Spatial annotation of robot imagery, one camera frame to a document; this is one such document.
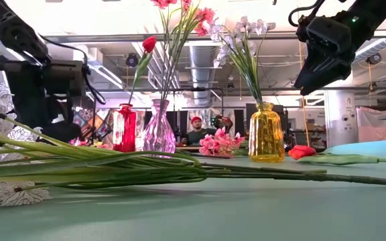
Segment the person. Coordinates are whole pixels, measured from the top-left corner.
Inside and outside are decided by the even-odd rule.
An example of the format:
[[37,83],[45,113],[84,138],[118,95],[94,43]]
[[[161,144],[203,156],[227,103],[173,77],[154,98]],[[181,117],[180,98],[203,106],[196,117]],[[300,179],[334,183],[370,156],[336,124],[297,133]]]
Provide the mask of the person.
[[199,116],[195,116],[190,124],[193,130],[180,139],[181,145],[198,145],[206,135],[214,135],[216,132],[216,129],[204,129],[202,119]]

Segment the white pillar with sticker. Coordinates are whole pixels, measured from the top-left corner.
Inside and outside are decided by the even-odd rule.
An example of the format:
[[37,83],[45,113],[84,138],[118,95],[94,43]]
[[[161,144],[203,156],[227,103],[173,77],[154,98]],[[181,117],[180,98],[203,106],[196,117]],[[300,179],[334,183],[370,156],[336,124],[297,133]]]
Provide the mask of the white pillar with sticker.
[[324,92],[327,147],[358,143],[357,110],[353,92]]

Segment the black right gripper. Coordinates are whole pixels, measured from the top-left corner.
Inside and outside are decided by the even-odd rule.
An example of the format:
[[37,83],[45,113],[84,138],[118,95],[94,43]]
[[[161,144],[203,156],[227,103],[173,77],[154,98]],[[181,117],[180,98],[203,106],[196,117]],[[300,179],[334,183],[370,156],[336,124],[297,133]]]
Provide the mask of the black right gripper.
[[346,80],[351,74],[350,65],[355,58],[355,52],[373,36],[373,30],[369,29],[363,17],[351,11],[341,11],[329,18],[345,26],[342,49],[336,51],[311,45],[308,43],[306,27],[316,17],[313,14],[303,15],[298,21],[299,40],[307,44],[308,50],[308,56],[294,83],[294,87],[300,90],[302,96],[309,95],[337,80]]

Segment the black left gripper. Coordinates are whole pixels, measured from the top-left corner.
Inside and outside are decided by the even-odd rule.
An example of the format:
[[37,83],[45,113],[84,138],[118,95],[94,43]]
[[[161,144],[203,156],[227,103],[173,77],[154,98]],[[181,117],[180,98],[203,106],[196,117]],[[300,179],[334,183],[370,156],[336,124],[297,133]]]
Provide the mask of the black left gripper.
[[16,121],[32,129],[41,127],[43,134],[69,142],[81,133],[80,127],[73,123],[75,96],[46,92],[42,72],[50,63],[40,66],[0,56],[0,71],[5,73],[13,95]]

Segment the white leaf-pattern cloth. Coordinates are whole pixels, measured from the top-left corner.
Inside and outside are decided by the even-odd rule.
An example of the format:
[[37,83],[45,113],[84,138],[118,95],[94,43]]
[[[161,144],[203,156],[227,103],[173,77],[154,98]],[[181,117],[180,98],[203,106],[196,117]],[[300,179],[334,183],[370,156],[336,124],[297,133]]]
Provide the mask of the white leaf-pattern cloth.
[[226,133],[231,137],[235,135],[235,112],[234,110],[217,108],[207,108],[198,110],[189,110],[187,116],[187,134],[193,130],[190,121],[199,116],[202,119],[202,127],[204,129],[219,129],[221,125],[225,126]]

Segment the silver round ventilation duct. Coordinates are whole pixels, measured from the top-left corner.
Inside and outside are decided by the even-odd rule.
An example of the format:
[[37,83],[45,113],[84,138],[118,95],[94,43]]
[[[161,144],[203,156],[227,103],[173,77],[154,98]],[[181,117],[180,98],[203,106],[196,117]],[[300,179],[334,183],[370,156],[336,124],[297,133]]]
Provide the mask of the silver round ventilation duct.
[[190,46],[190,67],[193,88],[198,91],[193,92],[195,106],[209,107],[212,105],[213,96],[220,97],[221,91],[215,82],[217,67],[214,60],[217,57],[219,47],[217,45]]

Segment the black background screen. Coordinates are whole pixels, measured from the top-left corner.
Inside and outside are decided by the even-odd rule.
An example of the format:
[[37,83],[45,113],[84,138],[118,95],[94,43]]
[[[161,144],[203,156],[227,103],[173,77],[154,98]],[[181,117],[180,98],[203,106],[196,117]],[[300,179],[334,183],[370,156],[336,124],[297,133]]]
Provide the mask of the black background screen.
[[[247,103],[245,110],[246,110],[246,119],[245,119],[246,129],[245,130],[249,131],[251,116],[252,114],[257,112],[256,104]],[[272,108],[272,111],[276,112],[279,115],[283,134],[286,134],[290,129],[290,124],[288,122],[288,115],[287,115],[288,111],[282,105],[274,105]]]

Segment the slanted silver duct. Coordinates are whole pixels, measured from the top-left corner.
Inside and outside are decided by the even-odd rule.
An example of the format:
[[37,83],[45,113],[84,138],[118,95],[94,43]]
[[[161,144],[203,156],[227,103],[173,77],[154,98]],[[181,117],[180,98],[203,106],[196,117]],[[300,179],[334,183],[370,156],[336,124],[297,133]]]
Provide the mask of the slanted silver duct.
[[354,64],[366,60],[368,57],[379,53],[381,50],[386,49],[386,38],[380,38],[373,43],[361,48],[356,52]]

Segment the pink artificial flower bunch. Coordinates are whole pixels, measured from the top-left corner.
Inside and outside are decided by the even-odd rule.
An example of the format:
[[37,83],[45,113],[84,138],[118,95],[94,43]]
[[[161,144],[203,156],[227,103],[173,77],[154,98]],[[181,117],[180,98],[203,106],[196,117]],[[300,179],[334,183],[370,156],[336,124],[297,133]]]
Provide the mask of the pink artificial flower bunch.
[[165,101],[174,85],[176,68],[184,44],[190,34],[208,33],[206,27],[214,23],[215,11],[201,7],[200,0],[150,0],[159,11],[163,27],[163,64],[161,99]]
[[199,153],[215,156],[247,156],[248,148],[245,137],[240,133],[231,137],[225,128],[217,129],[214,135],[206,135],[200,140]]
[[102,142],[96,142],[93,143],[90,140],[84,140],[81,141],[80,139],[72,139],[69,141],[69,144],[74,146],[83,146],[83,147],[96,147],[96,148],[102,148],[102,149],[112,149],[108,144],[104,144]]

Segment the green table mat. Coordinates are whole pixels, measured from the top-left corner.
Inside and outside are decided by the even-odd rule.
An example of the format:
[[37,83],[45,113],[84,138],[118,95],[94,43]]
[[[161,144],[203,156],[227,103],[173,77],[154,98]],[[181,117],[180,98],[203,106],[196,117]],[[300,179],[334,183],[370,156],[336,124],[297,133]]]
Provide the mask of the green table mat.
[[0,241],[386,241],[386,186],[272,179],[80,191],[0,206]]

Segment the red ribbed glass vase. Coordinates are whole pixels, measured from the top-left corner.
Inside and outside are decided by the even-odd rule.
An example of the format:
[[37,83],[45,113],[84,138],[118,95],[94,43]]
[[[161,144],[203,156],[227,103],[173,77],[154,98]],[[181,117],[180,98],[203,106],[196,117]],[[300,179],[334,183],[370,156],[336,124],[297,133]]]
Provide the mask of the red ribbed glass vase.
[[113,149],[123,153],[135,151],[136,113],[131,104],[120,104],[113,113]]

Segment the pale pink cloth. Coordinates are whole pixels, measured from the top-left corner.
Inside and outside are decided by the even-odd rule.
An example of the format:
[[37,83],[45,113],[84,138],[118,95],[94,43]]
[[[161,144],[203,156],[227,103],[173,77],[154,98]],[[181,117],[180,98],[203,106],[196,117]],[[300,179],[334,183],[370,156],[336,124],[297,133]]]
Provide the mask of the pale pink cloth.
[[357,108],[359,142],[386,141],[386,120],[379,119],[383,115],[386,115],[386,110]]

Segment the yellow ribbed glass vase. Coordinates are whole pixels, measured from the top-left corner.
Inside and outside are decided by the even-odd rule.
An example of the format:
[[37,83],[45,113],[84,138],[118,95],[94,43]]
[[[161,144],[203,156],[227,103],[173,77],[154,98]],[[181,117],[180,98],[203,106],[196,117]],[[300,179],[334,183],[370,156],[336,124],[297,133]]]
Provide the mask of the yellow ribbed glass vase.
[[254,162],[281,163],[285,158],[283,131],[273,103],[256,104],[257,112],[250,118],[249,158]]

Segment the colourful patterned cloth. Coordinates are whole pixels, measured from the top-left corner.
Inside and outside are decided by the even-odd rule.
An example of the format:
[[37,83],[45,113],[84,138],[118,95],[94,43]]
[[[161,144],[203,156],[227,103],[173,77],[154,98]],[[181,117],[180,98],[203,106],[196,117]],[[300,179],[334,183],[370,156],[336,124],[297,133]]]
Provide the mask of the colourful patterned cloth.
[[90,141],[94,139],[104,145],[113,146],[113,113],[112,109],[99,109],[93,115],[91,109],[78,108],[74,112],[74,123],[81,129],[79,139]]

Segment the grey ceiling beam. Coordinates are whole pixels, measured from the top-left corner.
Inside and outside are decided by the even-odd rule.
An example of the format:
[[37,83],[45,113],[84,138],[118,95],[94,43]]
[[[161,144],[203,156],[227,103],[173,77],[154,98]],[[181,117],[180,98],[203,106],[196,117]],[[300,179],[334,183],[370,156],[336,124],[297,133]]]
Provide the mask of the grey ceiling beam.
[[[63,44],[93,44],[93,43],[121,43],[121,42],[142,42],[148,37],[154,36],[158,42],[164,38],[162,33],[136,33],[136,34],[119,34],[119,35],[48,35],[46,36],[52,42]],[[251,39],[258,40],[263,36],[252,36]],[[265,39],[296,39],[298,37],[294,31],[270,31],[264,35]]]

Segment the black ceiling spotlight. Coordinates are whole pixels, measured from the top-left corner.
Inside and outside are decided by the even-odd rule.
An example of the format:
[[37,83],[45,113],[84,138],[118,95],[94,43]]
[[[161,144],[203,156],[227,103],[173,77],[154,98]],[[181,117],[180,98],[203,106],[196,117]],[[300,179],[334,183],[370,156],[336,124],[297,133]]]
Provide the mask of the black ceiling spotlight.
[[129,55],[127,56],[127,58],[125,60],[125,64],[129,68],[135,68],[139,64],[139,59],[137,57],[137,54],[136,53],[129,53]]
[[370,65],[376,65],[376,64],[379,64],[382,60],[382,56],[380,53],[376,53],[376,54],[373,54],[371,56],[369,56],[366,60],[366,63],[370,64]]

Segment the white artificial flower bunch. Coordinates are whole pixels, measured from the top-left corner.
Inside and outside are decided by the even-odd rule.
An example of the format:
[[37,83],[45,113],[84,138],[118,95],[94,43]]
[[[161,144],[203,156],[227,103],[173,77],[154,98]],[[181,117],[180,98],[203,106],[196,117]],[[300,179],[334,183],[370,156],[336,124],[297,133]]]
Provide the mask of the white artificial flower bunch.
[[243,16],[233,29],[224,25],[214,24],[208,27],[210,39],[220,44],[214,67],[224,66],[231,62],[237,68],[239,76],[246,82],[247,87],[256,103],[263,102],[258,78],[258,51],[261,45],[256,45],[251,36],[253,34],[264,38],[267,32],[275,29],[276,23],[262,19],[249,21]]
[[50,198],[51,187],[101,189],[132,185],[194,183],[210,178],[340,181],[386,185],[386,179],[332,175],[325,170],[297,171],[202,163],[181,154],[138,151],[121,153],[98,147],[74,146],[43,136],[40,130],[20,127],[11,93],[0,83],[0,204],[23,206]]

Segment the white ceiling duct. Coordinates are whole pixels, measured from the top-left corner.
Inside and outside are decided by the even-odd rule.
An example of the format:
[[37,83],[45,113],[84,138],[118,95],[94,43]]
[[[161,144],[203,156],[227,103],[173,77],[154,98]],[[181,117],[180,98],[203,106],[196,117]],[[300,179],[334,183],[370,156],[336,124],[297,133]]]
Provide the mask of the white ceiling duct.
[[103,65],[103,53],[98,48],[90,48],[86,45],[79,45],[78,48],[86,53],[88,67],[91,69],[92,78],[96,81],[108,82],[118,89],[124,89],[123,81]]

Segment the pink faceted glass vase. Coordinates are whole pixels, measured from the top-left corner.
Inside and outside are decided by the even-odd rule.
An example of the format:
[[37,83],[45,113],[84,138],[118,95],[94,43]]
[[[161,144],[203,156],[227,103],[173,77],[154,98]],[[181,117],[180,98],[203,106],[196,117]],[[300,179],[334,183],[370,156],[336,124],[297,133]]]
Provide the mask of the pink faceted glass vase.
[[143,136],[144,151],[175,153],[176,138],[166,116],[168,104],[165,99],[152,100],[151,118]]

